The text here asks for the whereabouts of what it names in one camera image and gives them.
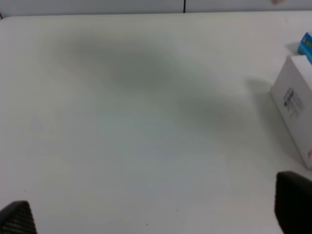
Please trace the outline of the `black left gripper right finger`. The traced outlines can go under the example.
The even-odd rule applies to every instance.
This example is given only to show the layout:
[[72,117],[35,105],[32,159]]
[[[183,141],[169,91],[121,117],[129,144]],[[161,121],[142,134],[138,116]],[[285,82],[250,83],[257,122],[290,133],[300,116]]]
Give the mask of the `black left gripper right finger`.
[[274,213],[284,234],[310,234],[312,181],[291,171],[277,173]]

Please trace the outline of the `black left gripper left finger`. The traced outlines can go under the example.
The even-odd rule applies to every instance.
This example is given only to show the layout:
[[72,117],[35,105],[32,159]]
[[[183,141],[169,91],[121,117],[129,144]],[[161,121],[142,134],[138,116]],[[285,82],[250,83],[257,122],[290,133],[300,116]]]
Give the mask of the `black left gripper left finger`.
[[37,234],[28,201],[14,201],[0,211],[0,234]]

